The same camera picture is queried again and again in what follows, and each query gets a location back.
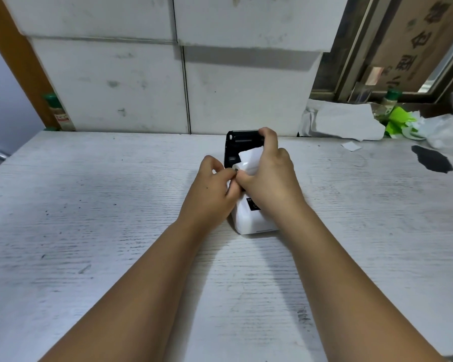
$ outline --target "cardboard box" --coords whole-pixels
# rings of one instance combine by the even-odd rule
[[[375,90],[417,92],[453,44],[453,0],[402,0],[371,65]]]

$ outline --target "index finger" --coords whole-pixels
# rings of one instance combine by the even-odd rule
[[[210,155],[206,155],[203,161],[201,161],[201,164],[199,166],[199,173],[205,174],[205,175],[213,175],[212,170],[216,171],[217,173],[219,171],[222,171],[224,169],[223,164],[220,163],[216,158]]]
[[[269,127],[263,127],[258,130],[259,134],[265,137],[265,142],[263,144],[263,150],[267,153],[276,154],[279,149],[279,141],[277,138],[277,133],[270,129]]]

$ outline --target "hand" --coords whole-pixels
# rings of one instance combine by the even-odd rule
[[[203,237],[213,231],[228,217],[240,198],[242,189],[235,181],[235,175],[232,168],[225,169],[216,158],[205,156],[181,206],[178,221]]]
[[[250,176],[239,170],[236,181],[279,226],[285,218],[298,213],[307,204],[287,150],[278,148],[277,133],[267,127],[258,131],[265,137],[258,171]]]

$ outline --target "green bottle cap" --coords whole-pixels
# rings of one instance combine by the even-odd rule
[[[43,95],[43,98],[47,101],[49,107],[64,109],[62,108],[62,104],[60,103],[59,98],[54,93],[45,94]]]
[[[398,101],[398,99],[401,97],[401,95],[403,95],[402,91],[399,91],[399,90],[393,89],[393,88],[389,88],[389,89],[387,89],[387,93],[386,93],[385,98],[387,100],[396,100],[396,101]]]

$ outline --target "black torn piece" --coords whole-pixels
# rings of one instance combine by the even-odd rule
[[[417,145],[411,146],[411,151],[418,156],[418,162],[428,170],[445,174],[453,171],[453,165],[448,158],[438,151],[425,149]]]

